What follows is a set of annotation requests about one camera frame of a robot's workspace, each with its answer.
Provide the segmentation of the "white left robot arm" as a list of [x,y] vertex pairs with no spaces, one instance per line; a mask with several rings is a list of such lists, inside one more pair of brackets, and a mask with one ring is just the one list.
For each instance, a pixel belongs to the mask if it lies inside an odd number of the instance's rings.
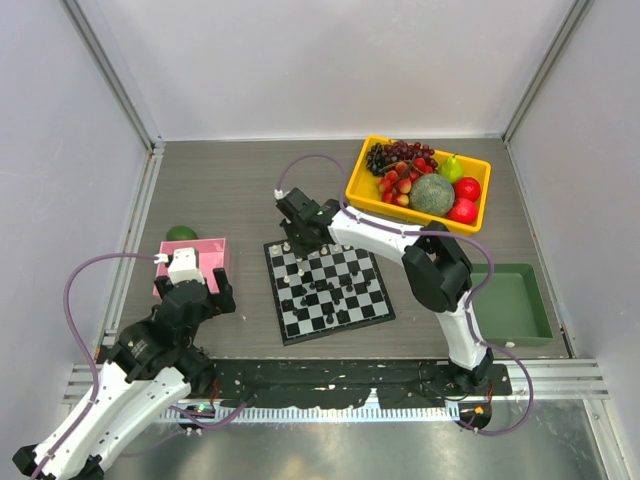
[[97,383],[44,441],[13,455],[31,479],[101,479],[115,458],[175,402],[201,398],[216,382],[213,361],[193,340],[201,323],[236,309],[222,268],[217,292],[196,280],[159,277],[161,301],[108,350]]

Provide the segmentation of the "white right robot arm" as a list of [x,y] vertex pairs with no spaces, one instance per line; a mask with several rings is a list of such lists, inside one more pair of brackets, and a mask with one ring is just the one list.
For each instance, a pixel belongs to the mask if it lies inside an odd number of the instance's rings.
[[426,227],[386,221],[330,199],[320,205],[300,189],[274,191],[280,226],[294,252],[306,256],[326,245],[363,249],[403,267],[410,291],[433,312],[444,333],[454,386],[474,394],[489,379],[493,352],[480,333],[472,304],[473,267],[440,222]]

